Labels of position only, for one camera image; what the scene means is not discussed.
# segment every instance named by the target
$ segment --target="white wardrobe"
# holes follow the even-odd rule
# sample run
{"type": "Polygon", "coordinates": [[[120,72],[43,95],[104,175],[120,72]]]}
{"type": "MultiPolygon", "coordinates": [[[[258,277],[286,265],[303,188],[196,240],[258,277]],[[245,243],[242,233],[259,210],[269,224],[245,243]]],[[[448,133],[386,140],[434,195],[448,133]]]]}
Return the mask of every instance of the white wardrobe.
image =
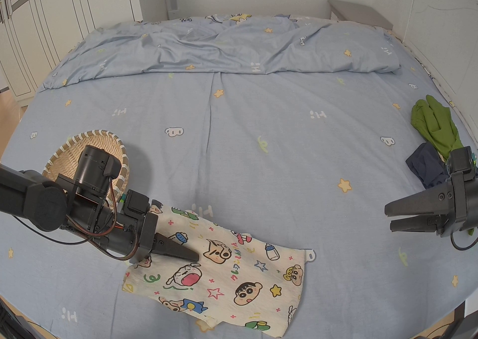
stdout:
{"type": "Polygon", "coordinates": [[[27,105],[94,29],[166,19],[165,0],[0,0],[0,70],[18,103],[27,105]]]}

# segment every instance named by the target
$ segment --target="bed sheet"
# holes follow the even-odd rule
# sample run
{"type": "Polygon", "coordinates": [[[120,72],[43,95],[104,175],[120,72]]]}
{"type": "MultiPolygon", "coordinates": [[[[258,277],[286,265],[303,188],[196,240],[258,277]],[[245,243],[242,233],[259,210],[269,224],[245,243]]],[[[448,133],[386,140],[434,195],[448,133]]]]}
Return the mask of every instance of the bed sheet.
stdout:
{"type": "MultiPolygon", "coordinates": [[[[299,27],[319,21],[298,18],[299,27]]],[[[68,137],[113,131],[128,152],[129,188],[260,240],[315,250],[285,338],[409,338],[478,287],[478,262],[448,239],[389,230],[384,205],[423,190],[405,164],[423,142],[411,108],[428,94],[447,105],[418,61],[392,44],[401,74],[164,72],[45,90],[2,163],[41,172],[68,137]]],[[[62,339],[262,335],[224,323],[205,330],[123,292],[124,263],[90,245],[44,240],[4,214],[0,252],[0,294],[62,339]]]]}

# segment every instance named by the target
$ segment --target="clothing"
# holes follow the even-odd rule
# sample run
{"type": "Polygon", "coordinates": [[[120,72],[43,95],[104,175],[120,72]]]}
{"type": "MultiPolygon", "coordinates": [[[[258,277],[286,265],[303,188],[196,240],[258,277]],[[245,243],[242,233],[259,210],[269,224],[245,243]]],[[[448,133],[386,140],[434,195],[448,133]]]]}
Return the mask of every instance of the clothing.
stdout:
{"type": "Polygon", "coordinates": [[[463,148],[450,108],[441,105],[433,96],[427,95],[426,101],[421,99],[416,102],[410,123],[445,160],[448,160],[452,150],[463,148]]]}
{"type": "Polygon", "coordinates": [[[156,232],[198,252],[199,262],[152,254],[128,268],[124,291],[186,312],[212,328],[227,322],[284,335],[299,305],[310,251],[262,242],[155,200],[151,211],[158,214],[156,232]]]}
{"type": "Polygon", "coordinates": [[[425,189],[442,184],[449,177],[445,164],[430,142],[421,144],[405,162],[425,189]]]}

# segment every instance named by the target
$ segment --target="wooden floor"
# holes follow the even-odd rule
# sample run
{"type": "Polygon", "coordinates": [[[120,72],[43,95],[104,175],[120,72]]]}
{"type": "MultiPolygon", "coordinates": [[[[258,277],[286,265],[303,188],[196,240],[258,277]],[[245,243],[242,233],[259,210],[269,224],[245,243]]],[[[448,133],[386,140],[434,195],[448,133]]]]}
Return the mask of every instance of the wooden floor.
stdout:
{"type": "MultiPolygon", "coordinates": [[[[25,110],[26,107],[20,108],[18,104],[14,101],[10,91],[0,93],[0,160],[10,137],[13,134],[13,131],[17,127],[18,123],[20,122],[25,110]]],[[[21,315],[21,313],[16,310],[15,307],[13,307],[12,310],[14,310],[16,314],[21,315]]],[[[454,316],[454,313],[449,314],[447,317],[440,320],[437,324],[420,333],[420,335],[425,336],[427,338],[434,338],[443,334],[443,332],[446,330],[446,325],[453,322],[454,316]]],[[[46,339],[55,339],[53,335],[48,334],[47,331],[43,330],[39,326],[35,325],[35,327],[41,332],[42,335],[46,337],[46,339]]]]}

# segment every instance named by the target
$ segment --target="bed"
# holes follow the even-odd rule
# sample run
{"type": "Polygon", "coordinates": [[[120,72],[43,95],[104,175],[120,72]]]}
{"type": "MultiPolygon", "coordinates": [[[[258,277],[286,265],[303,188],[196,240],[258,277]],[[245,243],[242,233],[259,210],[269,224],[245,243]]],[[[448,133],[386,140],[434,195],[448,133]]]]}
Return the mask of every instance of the bed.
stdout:
{"type": "MultiPolygon", "coordinates": [[[[124,23],[87,37],[44,89],[3,164],[41,172],[72,136],[113,131],[128,152],[128,188],[314,250],[285,338],[410,338],[478,288],[475,252],[390,232],[384,205],[423,190],[405,164],[423,142],[411,108],[426,95],[450,104],[381,29],[295,15],[124,23]]],[[[452,116],[475,151],[466,120],[452,116]]],[[[205,330],[124,292],[127,264],[56,245],[3,214],[0,245],[12,252],[0,294],[59,338],[261,336],[224,323],[205,330]]]]}

